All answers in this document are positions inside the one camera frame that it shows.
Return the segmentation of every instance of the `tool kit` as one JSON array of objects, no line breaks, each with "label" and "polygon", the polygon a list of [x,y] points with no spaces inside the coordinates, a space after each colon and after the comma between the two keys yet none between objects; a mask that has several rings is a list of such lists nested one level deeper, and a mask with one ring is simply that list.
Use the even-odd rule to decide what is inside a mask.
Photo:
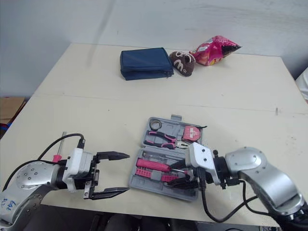
[{"label": "tool kit", "polygon": [[174,188],[183,180],[191,181],[193,171],[177,168],[178,161],[185,161],[185,152],[192,142],[201,144],[202,129],[198,125],[183,123],[181,116],[172,115],[171,120],[151,117],[142,138],[129,178],[129,185],[182,200],[192,201],[198,197],[195,187]]}]

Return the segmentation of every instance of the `blue zippered case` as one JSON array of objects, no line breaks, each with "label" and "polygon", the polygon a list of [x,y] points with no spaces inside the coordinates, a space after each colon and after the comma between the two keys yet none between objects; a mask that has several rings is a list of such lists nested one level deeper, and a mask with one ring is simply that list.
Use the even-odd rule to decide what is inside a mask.
[{"label": "blue zippered case", "polygon": [[164,48],[122,51],[120,64],[121,73],[126,80],[173,75],[172,63]]}]

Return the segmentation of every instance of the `chip bag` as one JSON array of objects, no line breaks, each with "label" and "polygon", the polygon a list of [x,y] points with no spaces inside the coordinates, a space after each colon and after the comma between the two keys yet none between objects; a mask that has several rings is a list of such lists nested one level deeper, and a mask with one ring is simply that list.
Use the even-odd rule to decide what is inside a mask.
[{"label": "chip bag", "polygon": [[202,43],[196,50],[189,53],[194,56],[197,63],[210,66],[241,47],[229,39],[217,35]]}]

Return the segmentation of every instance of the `white table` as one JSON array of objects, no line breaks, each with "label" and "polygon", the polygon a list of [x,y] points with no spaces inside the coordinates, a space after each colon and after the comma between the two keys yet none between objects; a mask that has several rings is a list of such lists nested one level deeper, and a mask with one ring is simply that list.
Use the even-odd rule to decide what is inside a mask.
[{"label": "white table", "polygon": [[[97,190],[127,186],[148,118],[176,114],[187,123],[208,125],[203,143],[218,149],[220,155],[243,146],[261,149],[308,198],[308,106],[281,58],[232,54],[214,66],[197,65],[191,77],[175,72],[168,79],[125,81],[119,56],[129,49],[134,48],[85,44],[68,48],[0,141],[2,187],[16,166],[36,159],[63,131],[83,133],[87,151],[129,154],[129,159],[99,165]],[[76,143],[74,138],[65,140],[64,156]],[[52,159],[57,147],[46,160]],[[250,188],[247,194],[253,195]],[[207,198],[212,213],[222,217],[241,202],[242,189],[233,186],[223,191],[209,185]],[[43,203],[210,221],[201,197],[190,203],[137,189],[98,201],[83,200],[82,191],[54,191]],[[251,204],[264,209],[258,200]],[[246,208],[227,222],[276,225]]]}]

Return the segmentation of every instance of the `pliers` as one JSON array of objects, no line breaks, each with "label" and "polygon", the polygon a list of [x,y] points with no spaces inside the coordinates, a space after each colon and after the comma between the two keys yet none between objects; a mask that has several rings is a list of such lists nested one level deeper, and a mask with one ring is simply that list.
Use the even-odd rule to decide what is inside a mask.
[{"label": "pliers", "polygon": [[155,143],[153,141],[148,141],[145,140],[144,144],[150,145],[150,146],[155,146],[159,148],[168,148],[168,149],[175,149],[177,148],[182,148],[182,149],[187,149],[189,147],[188,143],[178,141],[178,139],[174,136],[169,136],[163,132],[160,131],[149,131],[148,134],[149,136],[157,136],[160,137],[164,140],[167,141],[167,143]]}]

